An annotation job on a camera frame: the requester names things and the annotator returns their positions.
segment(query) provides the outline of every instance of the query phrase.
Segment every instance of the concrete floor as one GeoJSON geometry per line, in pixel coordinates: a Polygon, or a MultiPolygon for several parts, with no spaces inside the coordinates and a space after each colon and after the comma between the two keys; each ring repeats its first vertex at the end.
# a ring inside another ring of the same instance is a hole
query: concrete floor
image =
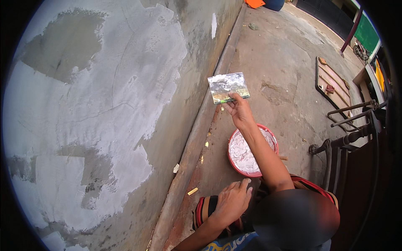
{"type": "MultiPolygon", "coordinates": [[[[289,157],[284,162],[289,172],[321,185],[325,153],[309,156],[308,147],[320,145],[326,138],[344,136],[345,132],[339,127],[330,127],[332,122],[326,114],[335,108],[314,87],[316,56],[324,58],[350,83],[353,104],[360,103],[361,98],[352,80],[364,65],[350,47],[342,58],[337,50],[343,40],[292,4],[285,4],[279,12],[264,7],[248,8],[244,25],[230,72],[244,73],[254,118],[276,136],[279,154],[289,157]],[[259,30],[249,29],[251,22],[259,30]]],[[[359,126],[365,121],[354,123],[359,126]]],[[[199,190],[184,197],[165,250],[171,250],[193,232],[191,211],[200,197],[218,194],[231,182],[243,178],[227,157],[228,139],[235,129],[230,115],[218,107],[211,135],[207,137],[209,147],[201,154],[203,163],[198,162],[187,188],[187,191],[195,187],[199,190]]],[[[355,145],[366,141],[361,139],[355,145]]],[[[258,184],[258,179],[254,179],[251,185],[256,188],[258,184]]]]}

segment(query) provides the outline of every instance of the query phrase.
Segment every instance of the wall putty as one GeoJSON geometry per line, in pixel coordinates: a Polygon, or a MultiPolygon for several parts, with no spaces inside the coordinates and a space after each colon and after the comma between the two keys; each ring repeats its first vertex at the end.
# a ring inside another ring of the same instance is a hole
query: wall putty
{"type": "Polygon", "coordinates": [[[51,251],[146,249],[241,4],[41,5],[14,57],[3,136],[51,251]]]}

